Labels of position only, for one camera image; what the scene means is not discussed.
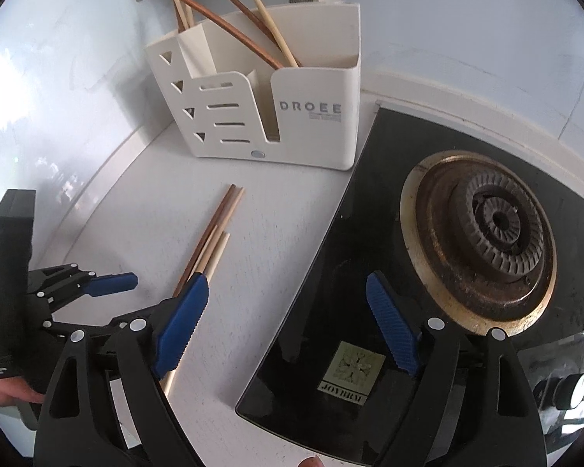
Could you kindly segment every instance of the wooden chopstick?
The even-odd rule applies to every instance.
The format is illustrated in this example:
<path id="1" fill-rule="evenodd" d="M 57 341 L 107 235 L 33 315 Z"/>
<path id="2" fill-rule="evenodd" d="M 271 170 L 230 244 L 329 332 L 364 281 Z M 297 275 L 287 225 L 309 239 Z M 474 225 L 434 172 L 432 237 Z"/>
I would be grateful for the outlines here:
<path id="1" fill-rule="evenodd" d="M 218 204 L 218 207 L 216 207 L 216 210 L 214 211 L 214 215 L 212 216 L 212 219 L 210 219 L 210 222 L 206 226 L 206 230 L 203 232 L 203 235 L 199 239 L 199 242 L 197 243 L 197 247 L 195 247 L 195 251 L 190 256 L 190 260 L 188 260 L 188 263 L 186 265 L 186 268 L 184 269 L 184 273 L 182 274 L 182 277 L 179 278 L 178 285 L 176 286 L 175 291 L 173 292 L 174 297 L 179 295 L 180 291 L 182 291 L 182 288 L 188 282 L 188 279 L 190 279 L 190 276 L 194 272 L 195 265 L 197 264 L 197 259 L 200 256 L 202 256 L 203 250 L 206 247 L 208 240 L 212 238 L 212 235 L 214 233 L 214 229 L 216 227 L 216 223 L 218 222 L 218 219 L 221 217 L 223 212 L 225 212 L 225 207 L 227 206 L 229 201 L 232 199 L 232 196 L 234 195 L 235 189 L 236 189 L 236 185 L 232 184 L 229 187 L 229 189 L 227 190 L 227 193 L 225 193 L 225 196 L 223 197 L 223 199 L 220 201 L 220 204 Z"/>
<path id="2" fill-rule="evenodd" d="M 242 33 L 238 28 L 232 26 L 227 21 L 225 21 L 222 17 L 216 15 L 212 10 L 204 7 L 203 5 L 198 4 L 194 0 L 180 0 L 187 5 L 190 5 L 194 10 L 199 12 L 200 14 L 206 16 L 210 21 L 217 24 L 221 28 L 223 28 L 227 33 L 229 33 L 232 37 L 239 40 L 243 45 L 247 48 L 251 49 L 255 54 L 257 54 L 262 60 L 267 62 L 271 67 L 275 70 L 283 68 L 283 64 L 273 58 L 270 54 L 268 54 L 262 47 L 257 45 L 253 40 L 247 37 L 244 33 Z"/>
<path id="3" fill-rule="evenodd" d="M 234 194 L 236 189 L 236 185 L 232 184 L 227 190 L 227 193 L 223 197 L 221 203 L 218 204 L 218 207 L 216 208 L 210 223 L 208 223 L 206 231 L 201 236 L 201 240 L 199 240 L 199 243 L 197 244 L 195 252 L 188 261 L 188 265 L 186 266 L 184 274 L 182 274 L 182 277 L 179 280 L 178 286 L 176 287 L 176 290 L 178 291 L 174 293 L 173 296 L 177 296 L 179 291 L 181 291 L 181 289 L 184 287 L 185 281 L 192 275 L 192 270 L 194 269 L 195 265 L 198 265 L 199 268 L 203 267 L 203 270 L 200 272 L 206 276 L 208 284 L 212 282 L 214 272 L 216 271 L 216 267 L 218 266 L 218 262 L 223 255 L 223 251 L 227 246 L 227 241 L 229 241 L 230 236 L 228 232 L 223 232 L 222 230 L 219 230 L 218 227 L 219 225 L 223 227 L 227 226 L 229 219 L 231 219 L 232 215 L 234 214 L 234 210 L 236 209 L 236 206 L 238 205 L 238 202 L 242 198 L 242 195 L 245 191 L 244 188 L 240 188 L 235 197 L 231 199 L 231 196 Z M 223 218 L 220 219 L 223 211 L 225 210 L 225 207 L 228 206 L 228 204 L 229 208 L 227 209 L 227 212 L 225 212 Z M 177 369 L 167 372 L 160 380 L 160 386 L 162 387 L 162 391 L 166 397 L 168 397 L 169 393 L 171 392 L 171 386 L 173 385 L 176 371 Z"/>
<path id="4" fill-rule="evenodd" d="M 210 257 L 209 262 L 207 262 L 206 270 L 204 271 L 204 276 L 206 276 L 208 284 L 212 282 L 212 278 L 214 277 L 214 272 L 216 271 L 218 262 L 220 261 L 220 258 L 223 255 L 225 247 L 227 246 L 227 241 L 229 241 L 229 235 L 230 234 L 228 232 L 223 232 L 216 243 L 213 243 L 213 241 L 210 240 L 210 244 L 215 246 L 215 248 L 214 251 L 212 252 L 212 256 Z M 167 397 L 171 392 L 171 386 L 173 385 L 173 380 L 175 379 L 176 371 L 177 369 L 167 372 L 165 376 L 162 378 L 162 380 L 160 380 L 160 386 L 162 386 L 162 391 Z"/>
<path id="5" fill-rule="evenodd" d="M 217 241 L 212 241 L 212 238 L 214 237 L 214 233 L 216 232 L 216 228 L 218 227 L 218 225 L 214 225 L 214 229 L 212 230 L 212 232 L 210 233 L 210 236 L 208 237 L 208 240 L 206 240 L 206 245 L 204 246 L 203 249 L 201 249 L 201 253 L 199 253 L 199 257 L 197 258 L 197 261 L 195 262 L 195 265 L 192 266 L 192 269 L 190 270 L 190 275 L 192 276 L 195 272 L 195 268 L 197 268 L 197 265 L 199 265 L 199 262 L 201 262 L 201 259 L 204 257 L 204 254 L 206 252 L 207 247 L 210 244 L 214 244 L 216 246 Z"/>
<path id="6" fill-rule="evenodd" d="M 266 6 L 262 3 L 262 0 L 254 0 L 254 2 L 257 5 L 257 9 L 260 11 L 260 15 L 262 15 L 262 19 L 264 19 L 266 26 L 268 26 L 268 29 L 273 33 L 275 39 L 277 40 L 277 43 L 281 48 L 281 52 L 283 52 L 283 55 L 290 62 L 290 67 L 298 67 L 296 60 L 294 59 L 294 56 L 288 47 L 288 44 L 284 40 L 281 32 L 279 31 L 279 28 L 277 28 L 277 25 L 275 24 L 272 16 L 266 9 Z"/>
<path id="7" fill-rule="evenodd" d="M 231 200 L 231 202 L 229 203 L 229 209 L 227 209 L 225 216 L 223 216 L 223 218 L 220 219 L 219 222 L 217 223 L 216 230 L 214 231 L 214 235 L 212 236 L 212 241 L 210 241 L 210 243 L 208 244 L 208 247 L 204 251 L 204 255 L 201 258 L 199 265 L 197 265 L 197 267 L 195 268 L 195 272 L 200 272 L 203 274 L 204 271 L 206 270 L 206 266 L 207 266 L 208 262 L 210 261 L 210 257 L 212 256 L 212 253 L 214 252 L 215 243 L 218 242 L 218 239 L 223 234 L 223 231 L 227 228 L 227 224 L 229 223 L 229 219 L 232 218 L 232 215 L 234 214 L 234 211 L 236 210 L 236 207 L 238 206 L 238 202 L 240 202 L 240 199 L 242 198 L 242 195 L 244 193 L 245 193 L 245 189 L 240 188 L 240 190 L 238 190 L 238 193 L 236 193 L 236 196 L 234 197 L 234 199 Z"/>
<path id="8" fill-rule="evenodd" d="M 180 19 L 182 20 L 184 30 L 187 30 L 188 29 L 188 22 L 186 21 L 186 16 L 184 15 L 184 9 L 182 9 L 182 5 L 180 4 L 179 0 L 173 0 L 173 3 L 176 6 L 176 9 L 179 13 Z"/>
<path id="9" fill-rule="evenodd" d="M 192 28 L 195 25 L 195 16 L 192 15 L 192 9 L 188 5 L 184 4 L 184 11 L 186 12 L 188 27 Z"/>
<path id="10" fill-rule="evenodd" d="M 176 19 L 178 20 L 178 32 L 185 32 L 186 28 L 184 28 L 184 23 L 182 22 L 182 18 L 179 16 L 178 7 L 175 6 L 175 3 L 173 4 L 173 9 L 176 11 Z"/>
<path id="11" fill-rule="evenodd" d="M 234 4 L 234 6 L 238 10 L 240 10 L 240 12 L 242 12 L 244 15 L 246 15 L 251 20 L 251 22 L 255 26 L 257 26 L 264 35 L 266 35 L 268 40 L 270 40 L 270 42 L 275 44 L 279 48 L 279 51 L 281 51 L 281 47 L 277 43 L 277 39 L 274 37 L 273 33 L 268 29 L 268 26 L 266 26 L 264 24 L 264 21 L 262 21 L 253 12 L 251 12 L 251 9 L 249 7 L 247 7 L 245 4 L 243 4 L 240 0 L 229 0 L 229 1 L 232 2 L 232 4 Z M 294 60 L 296 61 L 297 65 L 299 67 L 303 66 L 303 65 L 301 65 L 301 62 L 297 59 L 296 56 L 294 57 Z"/>
<path id="12" fill-rule="evenodd" d="M 208 280 L 208 284 L 212 282 L 212 277 L 214 272 L 216 271 L 216 267 L 218 266 L 218 262 L 220 261 L 220 257 L 223 255 L 223 251 L 225 250 L 225 246 L 227 246 L 227 241 L 229 240 L 229 233 L 223 232 L 218 239 L 216 246 L 214 248 L 214 252 L 210 257 L 210 261 L 206 265 L 206 269 L 204 270 L 204 275 Z"/>

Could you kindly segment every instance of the white wall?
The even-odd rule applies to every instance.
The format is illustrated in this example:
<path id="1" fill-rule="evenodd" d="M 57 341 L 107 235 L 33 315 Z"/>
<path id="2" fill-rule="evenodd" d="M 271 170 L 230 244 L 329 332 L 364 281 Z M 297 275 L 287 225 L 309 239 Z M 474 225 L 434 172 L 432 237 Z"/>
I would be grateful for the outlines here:
<path id="1" fill-rule="evenodd" d="M 33 260 L 134 130 L 171 115 L 143 46 L 170 31 L 169 0 L 6 0 L 0 8 L 0 199 L 36 188 Z"/>
<path id="2" fill-rule="evenodd" d="M 483 99 L 584 159 L 584 11 L 576 0 L 360 2 L 366 70 Z"/>

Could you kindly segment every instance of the label sticker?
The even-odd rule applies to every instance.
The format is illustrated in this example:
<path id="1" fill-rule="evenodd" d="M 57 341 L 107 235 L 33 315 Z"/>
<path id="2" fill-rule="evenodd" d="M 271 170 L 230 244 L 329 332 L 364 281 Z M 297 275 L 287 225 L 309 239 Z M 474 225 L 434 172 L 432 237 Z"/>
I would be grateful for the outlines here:
<path id="1" fill-rule="evenodd" d="M 385 356 L 341 341 L 318 390 L 363 405 L 370 395 Z"/>

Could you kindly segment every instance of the stove burner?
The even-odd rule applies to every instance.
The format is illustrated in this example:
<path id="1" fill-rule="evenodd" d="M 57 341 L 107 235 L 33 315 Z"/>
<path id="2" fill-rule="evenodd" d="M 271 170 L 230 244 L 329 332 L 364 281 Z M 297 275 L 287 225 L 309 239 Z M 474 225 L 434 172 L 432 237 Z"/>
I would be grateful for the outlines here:
<path id="1" fill-rule="evenodd" d="M 456 241 L 490 279 L 512 283 L 543 255 L 543 227 L 527 193 L 509 176 L 484 169 L 458 182 L 450 196 Z"/>
<path id="2" fill-rule="evenodd" d="M 400 224 L 415 271 L 461 326 L 523 332 L 547 307 L 556 247 L 528 186 L 479 154 L 444 151 L 409 173 Z"/>

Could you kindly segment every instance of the white countertop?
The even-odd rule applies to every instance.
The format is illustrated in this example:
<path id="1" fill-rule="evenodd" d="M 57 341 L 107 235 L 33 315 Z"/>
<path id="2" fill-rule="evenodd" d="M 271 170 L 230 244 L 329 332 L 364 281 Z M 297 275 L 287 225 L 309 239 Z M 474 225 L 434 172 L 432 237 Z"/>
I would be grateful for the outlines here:
<path id="1" fill-rule="evenodd" d="M 365 139 L 375 105 L 362 106 Z M 169 400 L 208 467 L 296 467 L 313 453 L 250 424 L 234 407 L 285 317 L 349 178 L 350 172 L 195 158 L 173 124 L 116 182 L 66 259 L 99 274 L 133 271 L 137 289 L 79 298 L 56 318 L 105 324 L 168 298 L 227 185 L 244 186 L 209 304 Z M 327 466 L 341 464 L 325 459 Z"/>

